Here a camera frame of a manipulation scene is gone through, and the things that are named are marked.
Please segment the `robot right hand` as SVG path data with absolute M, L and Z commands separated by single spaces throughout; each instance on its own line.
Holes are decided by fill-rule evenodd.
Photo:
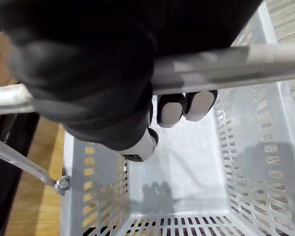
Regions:
M 230 47 L 258 0 L 0 0 L 9 68 L 34 108 L 126 159 L 153 155 L 157 57 Z

